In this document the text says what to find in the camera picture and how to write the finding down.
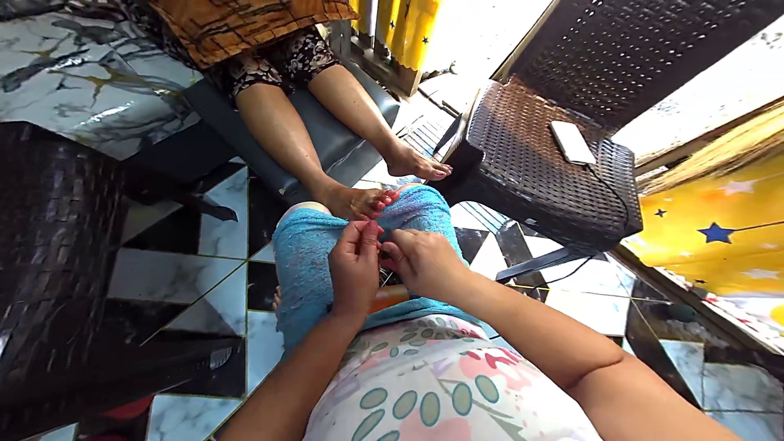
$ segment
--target floral shirt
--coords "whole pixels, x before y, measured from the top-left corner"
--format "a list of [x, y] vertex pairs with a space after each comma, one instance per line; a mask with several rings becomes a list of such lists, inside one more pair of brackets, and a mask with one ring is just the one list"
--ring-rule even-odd
[[351, 342], [305, 440], [601, 439], [579, 404], [516, 351], [449, 315]]

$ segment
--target blue towel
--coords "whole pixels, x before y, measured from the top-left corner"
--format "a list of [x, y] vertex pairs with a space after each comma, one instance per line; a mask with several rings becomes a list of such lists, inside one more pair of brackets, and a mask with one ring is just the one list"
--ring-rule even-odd
[[[381, 213], [378, 222], [385, 231], [411, 228], [439, 232], [463, 257], [452, 227], [449, 206], [432, 187], [417, 185], [405, 189], [400, 199]], [[284, 359], [327, 315], [327, 305], [332, 303], [332, 279], [327, 256], [346, 225], [347, 220], [303, 208], [289, 214], [275, 230], [275, 262], [283, 299], [278, 309], [278, 330], [283, 333]], [[371, 314], [362, 329], [429, 314], [448, 314], [479, 323], [473, 316], [450, 304], [413, 297], [410, 301]]]

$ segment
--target bare foot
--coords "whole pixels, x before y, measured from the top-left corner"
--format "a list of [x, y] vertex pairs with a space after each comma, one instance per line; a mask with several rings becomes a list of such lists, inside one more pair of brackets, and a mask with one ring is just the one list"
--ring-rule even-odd
[[452, 174], [451, 166], [423, 157], [400, 140], [384, 159], [391, 176], [412, 174], [426, 180], [442, 180]]
[[281, 286], [278, 285], [275, 287], [275, 295], [272, 297], [272, 310], [275, 311], [275, 315], [278, 314], [278, 308], [281, 307]]
[[400, 192], [397, 190], [357, 190], [344, 185], [336, 185], [316, 197], [333, 216], [349, 221], [376, 219], [381, 216], [381, 210], [399, 198]]

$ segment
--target white phone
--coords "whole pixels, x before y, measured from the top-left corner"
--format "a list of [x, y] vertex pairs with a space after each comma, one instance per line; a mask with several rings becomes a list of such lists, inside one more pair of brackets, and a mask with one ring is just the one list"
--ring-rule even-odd
[[551, 121], [550, 128], [555, 135], [555, 141], [561, 148], [567, 162], [584, 166], [586, 164], [596, 164], [596, 158], [591, 153], [586, 144], [580, 129], [570, 122]]

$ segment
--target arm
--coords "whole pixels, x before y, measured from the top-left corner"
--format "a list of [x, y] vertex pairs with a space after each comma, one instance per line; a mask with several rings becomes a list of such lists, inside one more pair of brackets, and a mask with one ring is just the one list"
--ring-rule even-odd
[[256, 389], [221, 441], [302, 439], [310, 412], [364, 322], [365, 317], [324, 319]]
[[362, 328], [379, 289], [375, 221], [350, 222], [329, 254], [332, 313], [279, 363], [231, 419], [221, 441], [302, 439], [310, 412]]
[[471, 272], [444, 236], [405, 230], [392, 240], [382, 245], [387, 264], [410, 290], [489, 323], [580, 404], [603, 439], [738, 441], [610, 339]]

